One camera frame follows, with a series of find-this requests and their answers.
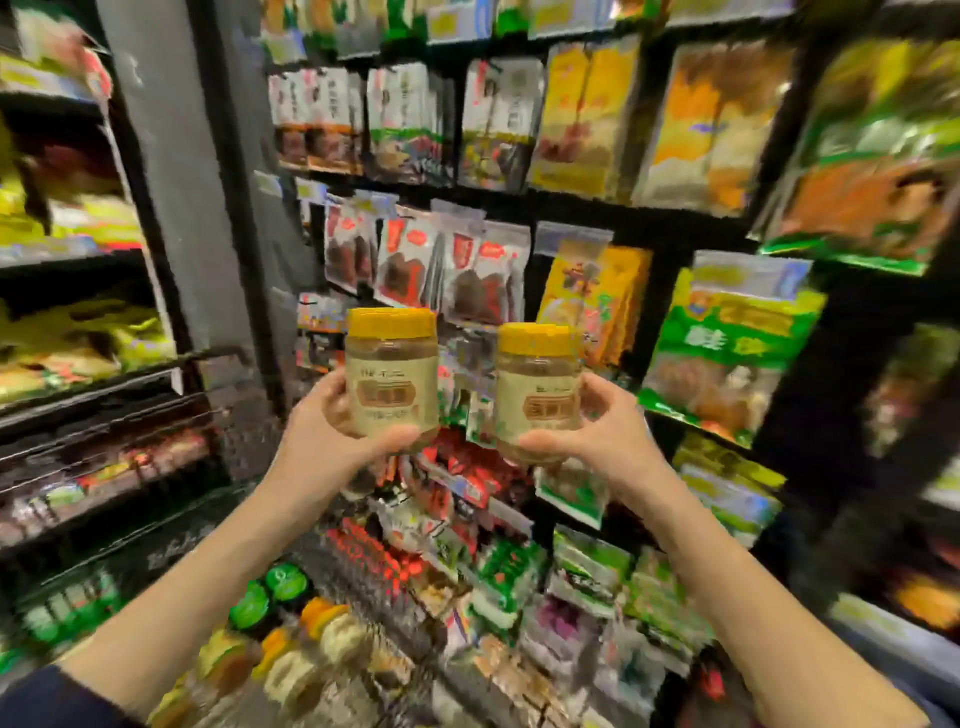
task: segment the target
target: jar with green lid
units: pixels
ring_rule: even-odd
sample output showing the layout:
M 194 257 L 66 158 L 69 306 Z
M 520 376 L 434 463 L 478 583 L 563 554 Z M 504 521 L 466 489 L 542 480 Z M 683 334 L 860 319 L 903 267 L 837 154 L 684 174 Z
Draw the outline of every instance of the jar with green lid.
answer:
M 565 460 L 519 448 L 516 441 L 533 429 L 580 426 L 580 362 L 570 327 L 505 324 L 497 333 L 496 448 L 504 459 L 523 465 Z
M 353 308 L 347 314 L 347 390 L 358 435 L 416 425 L 419 452 L 440 429 L 437 315 L 426 308 Z

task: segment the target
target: brown label emblem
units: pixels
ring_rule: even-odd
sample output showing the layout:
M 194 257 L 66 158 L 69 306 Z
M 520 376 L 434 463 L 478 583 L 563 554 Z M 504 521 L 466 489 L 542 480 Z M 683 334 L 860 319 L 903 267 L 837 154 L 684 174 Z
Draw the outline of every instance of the brown label emblem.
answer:
M 409 407 L 417 398 L 412 381 L 381 383 L 364 379 L 357 384 L 357 399 L 364 407 Z
M 528 420 L 566 420 L 573 417 L 573 397 L 535 395 L 523 401 L 523 415 Z

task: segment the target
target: forearm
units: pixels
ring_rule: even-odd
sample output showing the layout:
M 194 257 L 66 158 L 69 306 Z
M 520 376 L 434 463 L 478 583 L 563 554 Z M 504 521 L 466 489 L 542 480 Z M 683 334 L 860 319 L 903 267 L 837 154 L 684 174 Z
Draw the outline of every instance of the forearm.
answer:
M 644 473 L 647 525 L 771 728 L 919 728 L 924 714 L 810 614 L 666 463 Z
M 247 582 L 288 546 L 290 521 L 263 507 L 260 493 L 60 667 L 129 715 L 145 718 L 226 621 Z

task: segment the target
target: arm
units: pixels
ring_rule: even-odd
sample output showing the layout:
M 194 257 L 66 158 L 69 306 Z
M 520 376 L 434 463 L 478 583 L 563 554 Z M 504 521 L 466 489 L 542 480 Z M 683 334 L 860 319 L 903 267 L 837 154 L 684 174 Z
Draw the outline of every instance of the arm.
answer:
M 599 420 L 535 431 L 523 447 L 562 452 L 602 473 L 638 513 L 696 598 L 771 728 L 922 728 L 924 713 L 771 576 L 673 472 L 633 395 L 584 375 Z
M 145 718 L 189 669 L 210 632 L 333 496 L 374 458 L 409 446 L 416 427 L 356 440 L 346 419 L 343 370 L 326 376 L 294 410 L 263 482 L 154 586 L 104 624 L 60 667 L 131 716 Z

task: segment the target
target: dark sleeve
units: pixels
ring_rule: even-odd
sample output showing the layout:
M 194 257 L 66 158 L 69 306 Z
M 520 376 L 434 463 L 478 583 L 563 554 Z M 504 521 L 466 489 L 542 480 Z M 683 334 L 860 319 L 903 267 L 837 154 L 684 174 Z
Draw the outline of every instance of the dark sleeve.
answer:
M 0 697 L 0 726 L 140 728 L 140 724 L 58 667 L 44 667 Z

